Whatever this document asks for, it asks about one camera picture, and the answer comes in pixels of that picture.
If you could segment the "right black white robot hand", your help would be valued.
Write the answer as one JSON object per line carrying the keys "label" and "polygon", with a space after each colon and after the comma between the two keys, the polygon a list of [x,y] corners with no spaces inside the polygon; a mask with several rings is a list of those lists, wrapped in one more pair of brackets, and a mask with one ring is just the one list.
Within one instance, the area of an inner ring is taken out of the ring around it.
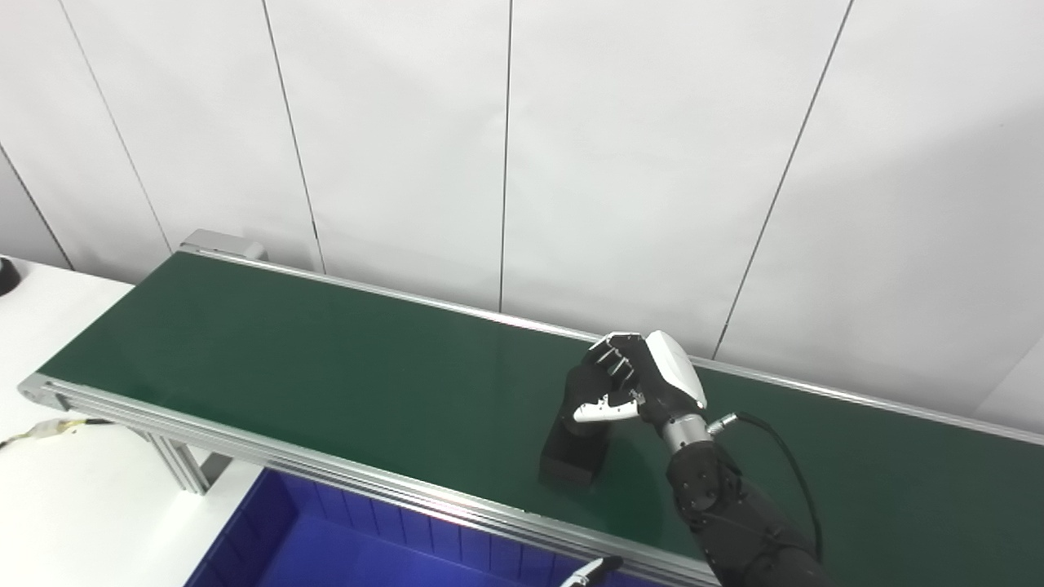
{"label": "right black white robot hand", "polygon": [[579,399],[564,412],[578,424],[638,417],[656,430],[682,417],[704,416],[707,398],[688,355],[662,330],[648,335],[611,332],[593,343],[582,367],[608,377],[606,391]]}

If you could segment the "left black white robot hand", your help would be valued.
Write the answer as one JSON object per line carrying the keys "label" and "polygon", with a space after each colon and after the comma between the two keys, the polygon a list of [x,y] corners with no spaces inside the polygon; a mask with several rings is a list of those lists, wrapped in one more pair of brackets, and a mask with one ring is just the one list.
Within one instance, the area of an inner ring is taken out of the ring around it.
{"label": "left black white robot hand", "polygon": [[559,583],[560,587],[600,586],[614,572],[619,571],[624,560],[620,556],[593,558]]}

